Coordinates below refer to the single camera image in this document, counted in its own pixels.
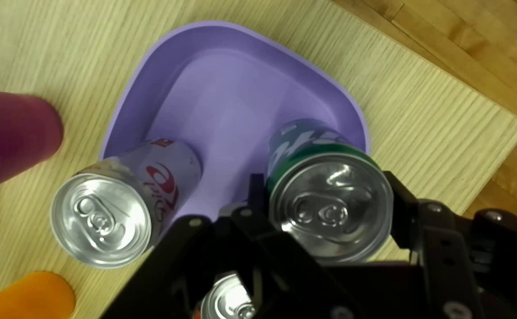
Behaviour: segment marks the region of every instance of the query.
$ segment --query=purple object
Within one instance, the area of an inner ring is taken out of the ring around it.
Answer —
[[[145,56],[101,156],[161,136],[189,143],[204,175],[177,216],[216,218],[223,205],[244,200],[248,173],[266,172],[271,134],[303,117],[368,150],[359,106],[322,71],[239,24],[193,23],[170,32]]]

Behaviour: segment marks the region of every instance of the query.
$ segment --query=aluminum can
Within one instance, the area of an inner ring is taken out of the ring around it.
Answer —
[[[120,267],[159,242],[202,177],[196,154],[156,140],[80,170],[57,193],[51,228],[76,258]]]
[[[214,281],[200,304],[200,319],[251,319],[255,306],[235,273]]]
[[[269,218],[320,264],[366,260],[391,230],[381,168],[324,122],[301,118],[271,138]]]

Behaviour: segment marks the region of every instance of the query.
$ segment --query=can lid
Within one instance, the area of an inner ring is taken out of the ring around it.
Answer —
[[[81,262],[119,267],[149,248],[152,221],[142,195],[127,182],[80,173],[57,193],[51,228]]]
[[[356,152],[320,152],[294,163],[271,193],[271,219],[317,260],[365,260],[391,228],[393,191]]]
[[[255,306],[235,273],[219,278],[202,301],[204,319],[251,319]]]

